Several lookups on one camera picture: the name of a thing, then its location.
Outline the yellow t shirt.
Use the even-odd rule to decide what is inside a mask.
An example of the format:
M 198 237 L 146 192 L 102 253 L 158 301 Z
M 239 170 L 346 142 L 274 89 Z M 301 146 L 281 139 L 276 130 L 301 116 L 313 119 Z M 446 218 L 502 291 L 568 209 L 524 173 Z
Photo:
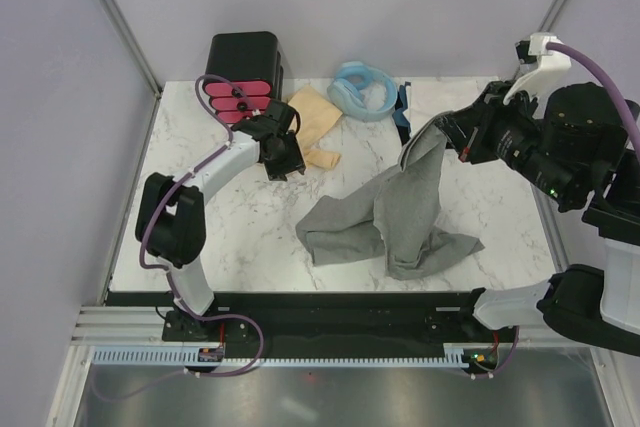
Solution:
M 311 85 L 299 89 L 289 100 L 299 114 L 301 127 L 296 134 L 305 163 L 324 170 L 332 170 L 341 155 L 316 147 L 316 144 L 335 126 L 342 112 L 326 100 Z

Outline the black pink drawer box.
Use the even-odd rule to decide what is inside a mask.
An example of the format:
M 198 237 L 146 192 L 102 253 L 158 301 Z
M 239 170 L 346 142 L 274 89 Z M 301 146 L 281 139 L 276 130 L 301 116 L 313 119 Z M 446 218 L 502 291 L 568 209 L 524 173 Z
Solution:
M 209 106 L 222 121 L 232 125 L 263 112 L 282 96 L 279 40 L 269 31 L 219 33 L 212 38 L 205 73 L 227 79 L 203 82 Z

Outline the light blue headphones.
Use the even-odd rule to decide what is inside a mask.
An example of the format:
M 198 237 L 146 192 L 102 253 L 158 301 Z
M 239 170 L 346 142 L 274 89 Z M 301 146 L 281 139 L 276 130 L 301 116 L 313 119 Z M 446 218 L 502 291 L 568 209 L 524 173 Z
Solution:
M 385 100 L 377 110 L 365 105 L 364 91 L 373 84 L 385 88 Z M 343 63 L 326 89 L 331 103 L 344 115 L 362 122 L 378 122 L 392 115 L 398 99 L 398 87 L 382 70 L 360 61 Z

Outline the grey t shirt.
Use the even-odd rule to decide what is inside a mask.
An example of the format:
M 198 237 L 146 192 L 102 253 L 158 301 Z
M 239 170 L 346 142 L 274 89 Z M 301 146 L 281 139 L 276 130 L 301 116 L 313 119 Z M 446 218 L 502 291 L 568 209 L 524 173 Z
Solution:
M 400 281 L 443 272 L 484 249 L 470 235 L 436 225 L 447 139 L 431 120 L 403 147 L 398 162 L 350 195 L 324 196 L 297 223 L 315 266 L 382 257 Z

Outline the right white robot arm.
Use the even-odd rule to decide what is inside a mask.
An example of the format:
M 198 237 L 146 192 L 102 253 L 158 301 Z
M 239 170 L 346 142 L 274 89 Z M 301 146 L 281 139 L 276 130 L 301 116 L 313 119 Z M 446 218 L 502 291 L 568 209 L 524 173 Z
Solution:
M 524 91 L 509 98 L 511 86 L 492 81 L 470 106 L 435 117 L 448 147 L 463 163 L 503 161 L 559 212 L 580 210 L 602 238 L 626 250 L 638 246 L 639 170 L 606 90 L 594 83 L 561 87 L 536 119 L 537 99 Z M 492 330 L 543 324 L 564 338 L 636 356 L 637 329 L 601 310 L 614 271 L 572 264 L 530 287 L 477 288 L 458 315 L 459 331 L 477 341 Z

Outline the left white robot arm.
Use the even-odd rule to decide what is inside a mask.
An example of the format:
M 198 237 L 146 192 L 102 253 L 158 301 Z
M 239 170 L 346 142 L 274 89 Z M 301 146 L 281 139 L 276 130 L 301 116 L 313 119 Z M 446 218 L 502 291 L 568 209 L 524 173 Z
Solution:
M 174 304 L 186 315 L 185 329 L 198 340 L 216 335 L 219 321 L 235 314 L 209 310 L 215 295 L 206 280 L 201 252 L 207 239 L 207 204 L 240 173 L 262 165 L 270 181 L 304 173 L 297 141 L 302 121 L 290 105 L 271 100 L 266 110 L 226 126 L 227 139 L 179 175 L 147 177 L 136 219 L 138 262 L 165 275 Z

